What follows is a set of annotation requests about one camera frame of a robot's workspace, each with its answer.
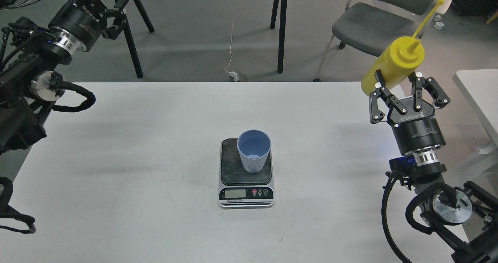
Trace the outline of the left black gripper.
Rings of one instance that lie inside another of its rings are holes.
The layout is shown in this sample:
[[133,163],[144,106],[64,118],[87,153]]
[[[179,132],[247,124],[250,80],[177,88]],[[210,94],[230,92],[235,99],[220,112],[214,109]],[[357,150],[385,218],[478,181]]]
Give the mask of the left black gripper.
[[[107,9],[101,0],[68,0],[49,22],[49,29],[53,33],[57,30],[70,33],[82,43],[82,50],[88,52],[101,33],[103,38],[115,40],[123,32],[127,26],[128,2],[117,0],[112,9]],[[114,19],[110,27],[107,18]]]

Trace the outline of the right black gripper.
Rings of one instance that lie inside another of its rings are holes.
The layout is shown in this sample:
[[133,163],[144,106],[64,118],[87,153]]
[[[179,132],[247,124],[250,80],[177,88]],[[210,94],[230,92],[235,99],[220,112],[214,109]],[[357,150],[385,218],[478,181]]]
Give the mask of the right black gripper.
[[[446,107],[450,98],[433,77],[425,78],[421,73],[411,73],[412,95],[398,99],[386,86],[381,70],[375,71],[375,90],[369,96],[370,123],[377,124],[385,114],[378,107],[378,99],[382,99],[387,107],[388,124],[393,130],[398,149],[403,156],[428,147],[441,148],[446,140],[434,117],[435,108]],[[423,100],[422,90],[427,91],[432,103]]]

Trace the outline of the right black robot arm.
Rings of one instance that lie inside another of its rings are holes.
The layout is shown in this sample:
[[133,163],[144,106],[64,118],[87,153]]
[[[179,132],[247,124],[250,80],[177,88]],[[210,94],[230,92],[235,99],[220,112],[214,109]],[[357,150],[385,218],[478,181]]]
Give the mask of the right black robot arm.
[[[409,259],[397,247],[388,229],[387,204],[396,182],[414,189],[416,196],[405,210],[408,224],[430,235],[436,233],[453,249],[456,263],[496,263],[498,261],[497,198],[472,181],[462,188],[452,187],[443,179],[446,171],[436,150],[446,144],[435,118],[436,109],[450,102],[447,94],[432,77],[411,73],[412,95],[399,99],[387,87],[381,70],[375,72],[375,89],[369,96],[370,121],[376,124],[386,116],[392,128],[401,157],[389,161],[388,181],[381,201],[381,224],[388,245],[403,263]],[[388,108],[378,107],[382,99]],[[482,233],[465,242],[448,227],[457,226],[477,215],[484,221]]]

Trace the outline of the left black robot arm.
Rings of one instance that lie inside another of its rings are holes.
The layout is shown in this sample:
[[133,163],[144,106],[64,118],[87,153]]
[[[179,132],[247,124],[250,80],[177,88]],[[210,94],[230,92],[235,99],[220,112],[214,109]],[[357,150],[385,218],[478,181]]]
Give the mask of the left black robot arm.
[[96,102],[92,92],[64,80],[58,65],[76,51],[88,52],[99,37],[114,40],[127,27],[126,5],[68,0],[47,28],[27,17],[3,27],[1,44],[1,153],[28,149],[45,138],[50,112],[82,112]]

